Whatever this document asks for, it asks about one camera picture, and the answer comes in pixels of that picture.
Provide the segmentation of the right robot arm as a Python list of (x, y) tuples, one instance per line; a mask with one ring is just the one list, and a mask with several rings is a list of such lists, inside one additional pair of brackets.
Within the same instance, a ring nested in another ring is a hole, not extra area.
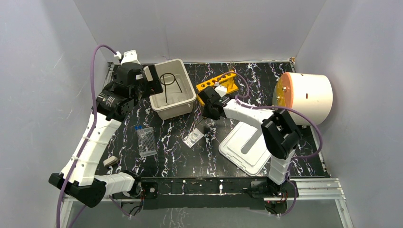
[(261, 192), (274, 197), (287, 189), (288, 169), (301, 132), (287, 110), (258, 109), (226, 95), (226, 88), (207, 87), (198, 93), (203, 117), (239, 123), (219, 144), (219, 152), (249, 176), (270, 164)]

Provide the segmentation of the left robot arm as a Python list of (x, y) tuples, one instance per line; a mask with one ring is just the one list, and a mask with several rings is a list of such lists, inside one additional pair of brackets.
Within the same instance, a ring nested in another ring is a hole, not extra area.
[(62, 171), (50, 175), (49, 184), (90, 208), (116, 193), (138, 197), (142, 185), (131, 171), (112, 175), (95, 172), (112, 136), (139, 100), (162, 92), (155, 65), (133, 62), (119, 65), (111, 82), (96, 96), (88, 126), (75, 152)]

